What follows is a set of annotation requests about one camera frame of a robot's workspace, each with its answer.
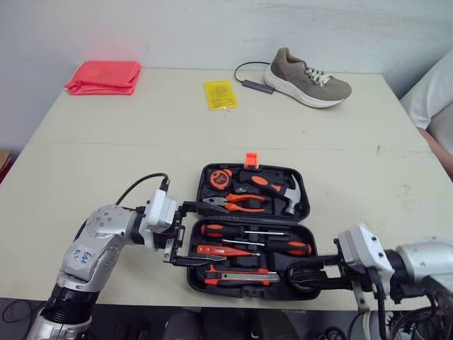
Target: beige sneaker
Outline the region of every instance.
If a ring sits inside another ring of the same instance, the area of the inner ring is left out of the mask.
[[[348,83],[307,67],[305,61],[289,53],[288,47],[278,50],[266,70],[264,81],[277,91],[312,108],[327,108],[341,103],[352,91]]]

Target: yellow packet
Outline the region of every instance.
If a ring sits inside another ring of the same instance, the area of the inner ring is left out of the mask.
[[[238,107],[238,101],[229,80],[207,81],[204,83],[204,87],[210,110]]]

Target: screwdriver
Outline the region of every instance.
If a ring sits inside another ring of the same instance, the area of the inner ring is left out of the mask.
[[[295,256],[308,256],[311,254],[311,246],[307,243],[297,241],[267,241],[266,243],[245,242],[245,241],[232,241],[230,239],[223,239],[222,242],[237,243],[237,244],[251,244],[253,246],[265,247],[267,251],[278,251],[279,253],[286,253]]]
[[[244,236],[245,234],[286,235],[285,232],[249,232],[244,227],[227,227],[224,225],[202,225],[201,235],[208,237]]]
[[[198,254],[219,255],[225,257],[234,256],[260,256],[260,253],[251,253],[249,251],[231,248],[229,246],[210,246],[209,244],[198,244]]]

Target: toolbox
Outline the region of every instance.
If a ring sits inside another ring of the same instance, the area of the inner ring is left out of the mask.
[[[197,202],[228,213],[207,213],[195,223],[189,253],[225,260],[188,267],[188,282],[200,292],[235,298],[314,299],[319,289],[296,289],[285,279],[290,265],[316,255],[313,234],[299,224],[310,211],[302,175],[259,166],[254,157],[248,154],[245,164],[209,164],[202,170]]]

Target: table surface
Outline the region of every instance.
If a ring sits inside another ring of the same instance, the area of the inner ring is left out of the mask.
[[[386,248],[433,234],[452,238],[452,184],[382,76],[339,74],[352,96],[321,110],[234,82],[239,107],[209,111],[202,83],[231,76],[143,69],[133,96],[63,91],[0,185],[0,296],[46,299],[80,224],[139,177],[165,171],[169,195],[194,200],[204,165],[241,163],[247,152],[258,152],[261,164],[301,172],[311,204],[302,224],[321,254],[335,251],[333,238],[361,221]],[[157,183],[143,184],[124,204],[143,204]],[[184,220],[188,235],[196,218]],[[295,302],[202,294],[189,287],[184,268],[162,259],[162,251],[126,246],[99,302],[356,309],[345,291]],[[424,304],[414,299],[402,307]]]

